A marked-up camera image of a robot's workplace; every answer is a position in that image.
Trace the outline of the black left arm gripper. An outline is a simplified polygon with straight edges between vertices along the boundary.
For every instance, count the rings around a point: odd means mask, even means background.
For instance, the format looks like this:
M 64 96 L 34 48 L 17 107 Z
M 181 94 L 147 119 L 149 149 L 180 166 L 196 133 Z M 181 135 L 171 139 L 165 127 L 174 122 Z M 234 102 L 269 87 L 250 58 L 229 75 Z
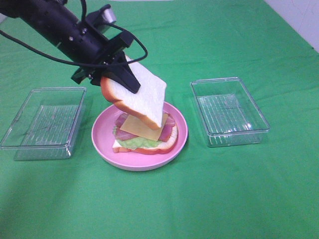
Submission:
M 132 44 L 132 36 L 126 30 L 121 30 L 113 38 L 106 38 L 104 33 L 110 28 L 110 23 L 117 21 L 109 4 L 88 14 L 80 24 L 79 44 L 76 52 L 82 57 L 75 62 L 90 64 L 90 67 L 80 67 L 71 77 L 76 83 L 81 83 L 90 77 L 93 85 L 100 85 L 101 77 L 108 77 L 121 84 L 132 93 L 137 93 L 140 83 L 129 67 L 124 49 Z

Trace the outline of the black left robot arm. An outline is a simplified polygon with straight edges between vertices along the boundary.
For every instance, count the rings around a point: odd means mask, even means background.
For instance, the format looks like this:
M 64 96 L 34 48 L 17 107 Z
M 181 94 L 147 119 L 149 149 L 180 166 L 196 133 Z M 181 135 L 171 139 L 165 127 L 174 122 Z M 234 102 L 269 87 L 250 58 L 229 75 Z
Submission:
M 89 77 L 93 85 L 99 85 L 105 76 L 137 90 L 140 84 L 123 52 L 133 38 L 125 30 L 111 39 L 104 36 L 109 25 L 116 22 L 111 6 L 78 19 L 65 4 L 64 0 L 10 0 L 0 11 L 21 18 L 73 62 L 80 63 L 71 77 L 76 83 Z

